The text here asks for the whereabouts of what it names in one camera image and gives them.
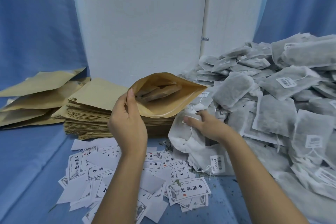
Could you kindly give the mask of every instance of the left hand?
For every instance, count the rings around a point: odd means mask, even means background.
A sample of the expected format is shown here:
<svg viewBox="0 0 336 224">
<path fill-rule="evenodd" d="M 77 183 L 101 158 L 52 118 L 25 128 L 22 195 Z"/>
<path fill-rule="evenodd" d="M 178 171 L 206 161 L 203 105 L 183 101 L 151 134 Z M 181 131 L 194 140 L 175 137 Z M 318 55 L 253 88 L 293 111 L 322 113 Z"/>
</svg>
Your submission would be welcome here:
<svg viewBox="0 0 336 224">
<path fill-rule="evenodd" d="M 107 125 L 123 155 L 146 153 L 147 129 L 141 119 L 133 89 L 118 98 Z"/>
</svg>

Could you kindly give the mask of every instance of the stack of kraft paper bags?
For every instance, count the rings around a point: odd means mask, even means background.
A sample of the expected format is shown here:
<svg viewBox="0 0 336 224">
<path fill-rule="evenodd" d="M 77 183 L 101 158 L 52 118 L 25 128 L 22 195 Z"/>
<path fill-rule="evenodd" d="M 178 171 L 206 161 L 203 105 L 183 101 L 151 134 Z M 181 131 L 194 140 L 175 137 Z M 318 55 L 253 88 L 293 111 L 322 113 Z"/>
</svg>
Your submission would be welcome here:
<svg viewBox="0 0 336 224">
<path fill-rule="evenodd" d="M 0 91 L 0 97 L 11 97 L 0 109 L 0 128 L 60 123 L 51 116 L 65 105 L 68 97 L 90 78 L 71 80 L 85 69 L 39 72 L 34 77 Z"/>
<path fill-rule="evenodd" d="M 138 80 L 131 88 L 148 136 L 161 137 L 168 135 L 175 115 L 206 86 L 170 73 L 155 73 Z M 51 117 L 65 121 L 65 132 L 77 135 L 80 140 L 112 137 L 107 122 L 115 102 L 127 91 L 127 87 L 95 78 L 71 95 Z"/>
</svg>

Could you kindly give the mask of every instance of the hand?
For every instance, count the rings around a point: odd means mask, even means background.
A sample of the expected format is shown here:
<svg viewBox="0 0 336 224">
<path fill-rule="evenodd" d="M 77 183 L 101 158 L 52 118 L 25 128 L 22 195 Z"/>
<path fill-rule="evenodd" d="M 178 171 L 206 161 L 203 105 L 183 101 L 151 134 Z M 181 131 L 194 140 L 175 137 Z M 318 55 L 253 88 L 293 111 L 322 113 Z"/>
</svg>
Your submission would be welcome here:
<svg viewBox="0 0 336 224">
<path fill-rule="evenodd" d="M 145 155 L 147 129 L 141 119 L 133 89 L 118 98 L 107 125 L 123 155 L 139 152 Z"/>
<path fill-rule="evenodd" d="M 206 110 L 199 111 L 197 114 L 202 117 L 202 121 L 187 116 L 183 118 L 183 121 L 187 125 L 197 128 L 204 136 L 211 140 L 221 142 L 225 139 L 225 135 L 233 130 Z"/>
</svg>

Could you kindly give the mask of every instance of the barcode sticker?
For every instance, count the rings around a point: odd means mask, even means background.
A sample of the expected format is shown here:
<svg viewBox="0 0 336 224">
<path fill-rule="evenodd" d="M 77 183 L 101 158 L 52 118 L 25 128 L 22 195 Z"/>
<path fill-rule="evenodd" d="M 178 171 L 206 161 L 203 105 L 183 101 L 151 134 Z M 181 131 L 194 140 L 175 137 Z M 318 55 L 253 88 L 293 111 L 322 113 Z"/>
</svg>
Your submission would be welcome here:
<svg viewBox="0 0 336 224">
<path fill-rule="evenodd" d="M 329 104 L 331 104 L 336 109 L 336 100 L 329 101 Z"/>
<path fill-rule="evenodd" d="M 210 161 L 213 174 L 222 173 L 225 171 L 225 164 L 222 163 L 222 161 L 224 161 L 223 155 L 210 156 Z"/>
<path fill-rule="evenodd" d="M 289 77 L 282 77 L 282 78 L 278 78 L 276 79 L 281 86 L 283 86 L 285 89 L 287 88 L 294 88 L 295 86 L 297 86 L 296 82 L 293 81 L 292 78 Z"/>
<path fill-rule="evenodd" d="M 323 168 L 319 168 L 315 172 L 315 175 L 318 178 L 320 178 L 322 181 L 333 186 L 336 189 L 336 176 L 332 175 L 331 173 L 329 173 L 327 170 Z"/>
<path fill-rule="evenodd" d="M 201 98 L 201 97 L 206 98 L 209 95 L 209 93 L 210 92 L 208 92 L 208 91 L 204 91 L 204 92 L 202 92 L 201 94 L 198 95 L 198 98 Z"/>
<path fill-rule="evenodd" d="M 323 147 L 323 137 L 317 135 L 307 135 L 306 137 L 306 148 L 322 148 Z"/>
<path fill-rule="evenodd" d="M 283 47 L 284 50 L 287 50 L 288 48 L 298 45 L 298 43 L 287 43 L 285 44 L 285 46 Z"/>
</svg>

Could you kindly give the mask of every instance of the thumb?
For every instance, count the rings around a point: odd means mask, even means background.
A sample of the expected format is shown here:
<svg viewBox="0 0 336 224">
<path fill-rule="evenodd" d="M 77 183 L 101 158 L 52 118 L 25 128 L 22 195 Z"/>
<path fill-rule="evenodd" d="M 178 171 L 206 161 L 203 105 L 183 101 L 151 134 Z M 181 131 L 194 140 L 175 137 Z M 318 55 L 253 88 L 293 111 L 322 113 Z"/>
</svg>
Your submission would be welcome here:
<svg viewBox="0 0 336 224">
<path fill-rule="evenodd" d="M 185 124 L 187 124 L 188 126 L 191 126 L 193 128 L 197 128 L 198 130 L 200 130 L 202 128 L 202 121 L 196 120 L 195 118 L 191 118 L 188 116 L 184 116 L 183 121 L 185 122 Z"/>
<path fill-rule="evenodd" d="M 137 114 L 140 115 L 132 88 L 130 88 L 127 93 L 127 110 L 130 117 Z"/>
</svg>

